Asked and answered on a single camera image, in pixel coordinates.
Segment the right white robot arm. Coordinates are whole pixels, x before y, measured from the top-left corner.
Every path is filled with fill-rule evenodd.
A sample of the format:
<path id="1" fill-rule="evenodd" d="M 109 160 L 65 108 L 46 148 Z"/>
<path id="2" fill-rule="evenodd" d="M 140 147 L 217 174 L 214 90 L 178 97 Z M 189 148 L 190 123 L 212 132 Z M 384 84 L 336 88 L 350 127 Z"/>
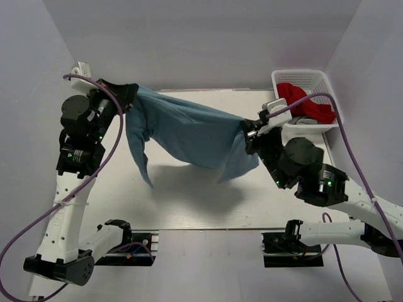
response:
<path id="1" fill-rule="evenodd" d="M 290 220 L 270 244 L 285 252 L 304 252 L 320 244 L 357 245 L 386 257 L 402 256 L 402 207 L 372 197 L 347 174 L 323 162 L 323 149 L 304 137 L 282 142 L 280 127 L 259 134 L 257 121 L 241 123 L 247 154 L 257 155 L 276 186 L 295 188 L 295 197 L 312 206 L 349 215 L 344 223 Z"/>

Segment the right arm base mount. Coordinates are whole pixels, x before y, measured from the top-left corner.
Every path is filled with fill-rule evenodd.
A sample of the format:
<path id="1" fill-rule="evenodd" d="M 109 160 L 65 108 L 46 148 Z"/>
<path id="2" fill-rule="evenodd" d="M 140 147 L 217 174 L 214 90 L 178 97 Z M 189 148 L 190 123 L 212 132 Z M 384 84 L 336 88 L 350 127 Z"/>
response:
<path id="1" fill-rule="evenodd" d="M 281 232 L 261 234 L 265 268 L 323 267 L 323 249 L 320 245 L 307 246 L 300 242 L 288 242 Z"/>

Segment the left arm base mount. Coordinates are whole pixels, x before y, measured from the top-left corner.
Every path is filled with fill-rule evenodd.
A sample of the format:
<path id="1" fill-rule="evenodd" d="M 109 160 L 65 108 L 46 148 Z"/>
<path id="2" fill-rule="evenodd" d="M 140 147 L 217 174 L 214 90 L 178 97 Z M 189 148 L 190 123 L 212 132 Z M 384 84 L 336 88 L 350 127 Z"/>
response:
<path id="1" fill-rule="evenodd" d="M 132 232 L 133 244 L 100 258 L 95 266 L 150 267 L 157 257 L 158 230 L 137 230 Z"/>

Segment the blue-grey t-shirt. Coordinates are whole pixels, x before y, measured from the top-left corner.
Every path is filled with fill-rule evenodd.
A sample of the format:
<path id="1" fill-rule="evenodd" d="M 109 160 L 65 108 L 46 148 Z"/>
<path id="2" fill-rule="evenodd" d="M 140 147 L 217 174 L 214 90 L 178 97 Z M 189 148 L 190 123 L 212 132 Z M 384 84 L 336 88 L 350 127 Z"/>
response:
<path id="1" fill-rule="evenodd" d="M 149 185 L 145 144 L 155 140 L 167 153 L 197 167 L 221 171 L 219 182 L 241 177 L 259 165 L 248 155 L 241 128 L 243 118 L 215 108 L 165 96 L 139 87 L 133 107 L 125 115 L 132 157 Z"/>

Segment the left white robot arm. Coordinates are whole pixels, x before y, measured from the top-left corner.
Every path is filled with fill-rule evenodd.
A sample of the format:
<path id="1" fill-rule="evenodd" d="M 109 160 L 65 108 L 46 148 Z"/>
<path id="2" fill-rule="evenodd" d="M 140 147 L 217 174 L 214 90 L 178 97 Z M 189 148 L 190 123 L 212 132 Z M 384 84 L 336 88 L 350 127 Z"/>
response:
<path id="1" fill-rule="evenodd" d="M 137 84 L 117 85 L 102 79 L 97 84 L 62 104 L 57 209 L 36 254 L 23 265 L 26 272 L 78 286 L 89 281 L 95 263 L 109 251 L 126 251 L 133 244 L 132 229 L 124 220 L 108 220 L 79 241 L 89 194 L 101 162 L 108 159 L 101 142 L 114 117 L 132 108 L 139 90 Z"/>

